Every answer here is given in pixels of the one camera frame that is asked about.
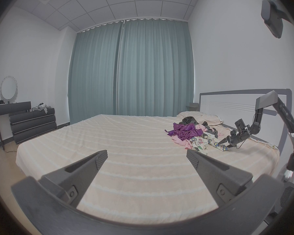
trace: ceiling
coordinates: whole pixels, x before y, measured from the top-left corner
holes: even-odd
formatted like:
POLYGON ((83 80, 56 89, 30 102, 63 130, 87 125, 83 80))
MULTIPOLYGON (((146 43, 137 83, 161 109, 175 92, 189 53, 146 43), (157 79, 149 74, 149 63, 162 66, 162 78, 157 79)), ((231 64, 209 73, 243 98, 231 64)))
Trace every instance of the ceiling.
POLYGON ((17 0, 20 7, 55 28, 70 26, 76 32, 96 24, 133 17, 188 20, 198 0, 17 0))

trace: white headboard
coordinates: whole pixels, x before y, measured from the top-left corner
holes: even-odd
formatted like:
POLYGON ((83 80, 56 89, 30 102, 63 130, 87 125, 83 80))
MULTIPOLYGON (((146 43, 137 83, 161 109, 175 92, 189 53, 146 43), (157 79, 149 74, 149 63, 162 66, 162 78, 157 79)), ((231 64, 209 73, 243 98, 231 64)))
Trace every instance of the white headboard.
MULTIPOLYGON (((292 111, 292 91, 290 89, 254 89, 223 92, 207 92, 199 95, 200 112, 217 115, 223 119, 223 125, 235 128, 235 122, 240 118, 244 123, 251 125, 255 114, 256 99, 272 90, 275 90, 286 107, 292 111)), ((261 130, 255 135, 257 139, 276 145, 283 150, 287 128, 275 109, 270 106, 264 109, 261 121, 261 130)))

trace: pillow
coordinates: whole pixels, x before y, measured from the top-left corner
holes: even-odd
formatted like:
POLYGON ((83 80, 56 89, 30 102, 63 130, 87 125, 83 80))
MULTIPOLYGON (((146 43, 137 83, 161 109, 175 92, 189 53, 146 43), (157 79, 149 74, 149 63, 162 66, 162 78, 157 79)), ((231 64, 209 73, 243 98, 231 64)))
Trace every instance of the pillow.
POLYGON ((219 118, 216 115, 209 115, 197 111, 181 112, 177 115, 177 117, 181 117, 182 119, 185 117, 194 117, 198 123, 203 123, 206 121, 209 126, 223 123, 223 119, 219 118))

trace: curtain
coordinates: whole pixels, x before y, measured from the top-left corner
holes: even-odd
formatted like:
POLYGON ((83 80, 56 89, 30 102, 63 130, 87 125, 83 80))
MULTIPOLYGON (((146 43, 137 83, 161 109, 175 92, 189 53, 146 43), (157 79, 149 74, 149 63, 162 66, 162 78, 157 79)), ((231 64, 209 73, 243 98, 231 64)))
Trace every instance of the curtain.
POLYGON ((193 102, 194 63, 186 22, 126 21, 117 77, 117 113, 176 116, 193 102))
POLYGON ((123 22, 79 33, 68 81, 70 123, 116 114, 116 74, 123 22))

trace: mattress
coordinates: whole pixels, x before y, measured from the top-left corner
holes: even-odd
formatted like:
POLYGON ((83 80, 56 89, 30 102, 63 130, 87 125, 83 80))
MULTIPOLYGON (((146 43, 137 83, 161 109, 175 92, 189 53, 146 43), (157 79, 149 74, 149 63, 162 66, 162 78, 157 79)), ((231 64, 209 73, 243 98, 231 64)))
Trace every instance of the mattress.
MULTIPOLYGON (((98 115, 19 145, 16 164, 27 176, 39 179, 63 166, 106 149, 108 159, 77 209, 111 221, 157 224, 189 219, 218 206, 184 147, 164 131, 185 115, 136 117, 98 115)), ((198 122, 218 124, 201 113, 198 122)), ((214 126, 220 138, 230 130, 214 126)), ((208 156, 249 171, 253 180, 271 175, 279 151, 270 144, 247 139, 240 149, 220 151, 208 146, 208 156)))

